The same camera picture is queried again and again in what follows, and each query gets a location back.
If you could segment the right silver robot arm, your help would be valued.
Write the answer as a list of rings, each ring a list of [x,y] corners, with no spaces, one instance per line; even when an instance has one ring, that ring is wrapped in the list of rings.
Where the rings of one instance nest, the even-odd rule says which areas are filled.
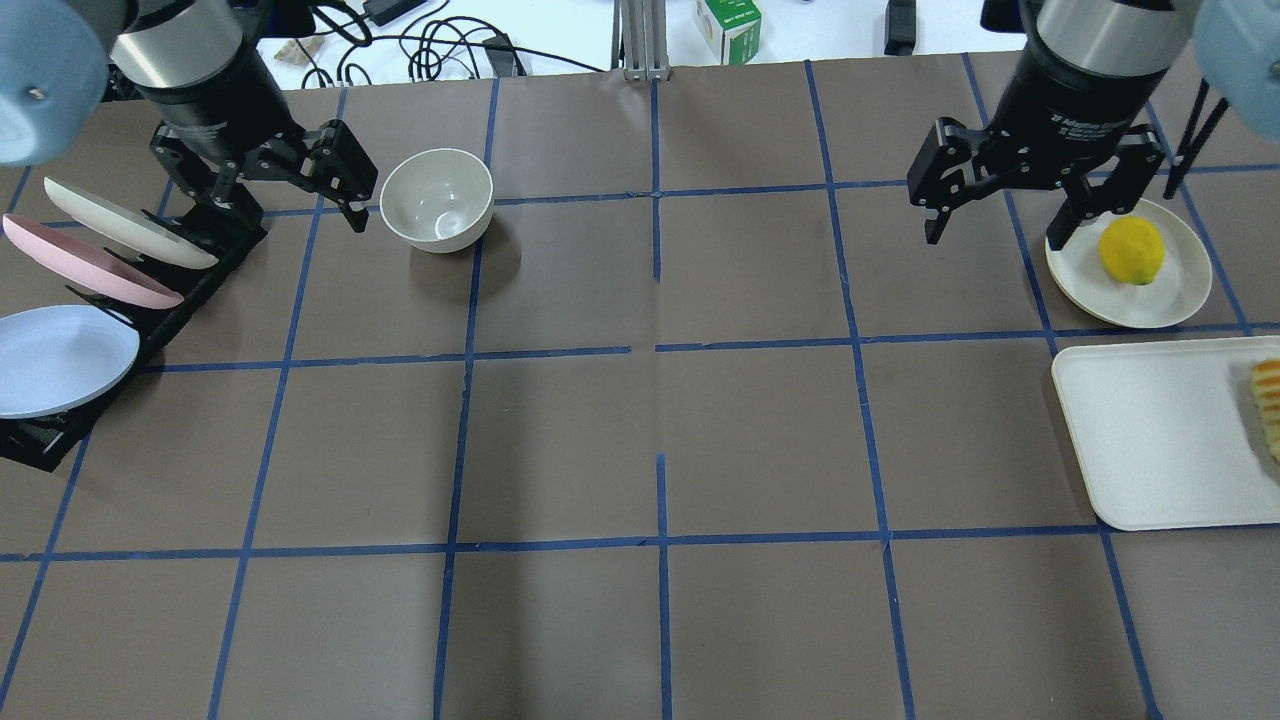
[[[940,118],[910,165],[927,243],[952,211],[1005,190],[1065,192],[1047,231],[1055,251],[1103,214],[1133,211],[1164,160],[1137,115],[1184,47],[1196,53],[1199,92],[1220,100],[1207,120],[1190,113],[1166,190],[1178,190],[1228,109],[1277,141],[1275,1],[987,1],[982,24],[1020,32],[1025,46],[989,123]]]

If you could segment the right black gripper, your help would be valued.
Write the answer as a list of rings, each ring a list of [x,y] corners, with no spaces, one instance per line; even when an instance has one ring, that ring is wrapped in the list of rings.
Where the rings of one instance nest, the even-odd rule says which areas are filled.
[[[1161,158],[1152,127],[1135,118],[1164,77],[1020,60],[986,127],[941,117],[927,132],[908,170],[925,242],[936,246],[959,208],[1000,190],[1066,192],[1047,228],[1050,251],[1105,213],[1128,214]]]

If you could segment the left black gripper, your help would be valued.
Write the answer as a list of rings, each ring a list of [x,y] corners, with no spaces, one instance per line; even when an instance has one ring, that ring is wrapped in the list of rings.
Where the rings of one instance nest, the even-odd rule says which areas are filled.
[[[342,119],[314,129],[296,122],[265,70],[223,70],[189,87],[150,88],[148,100],[161,117],[150,149],[197,201],[186,213],[189,242],[237,246],[251,236],[244,181],[319,195],[355,233],[367,229],[378,179],[372,159]]]

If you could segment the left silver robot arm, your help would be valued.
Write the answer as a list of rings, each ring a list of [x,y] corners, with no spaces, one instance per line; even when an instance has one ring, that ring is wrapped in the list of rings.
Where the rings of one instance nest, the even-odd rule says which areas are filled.
[[[3,164],[63,155],[119,70],[157,109],[151,154],[196,204],[256,222],[247,183],[282,182],[365,231],[378,170],[343,120],[294,120],[256,47],[264,28],[227,1],[5,1]]]

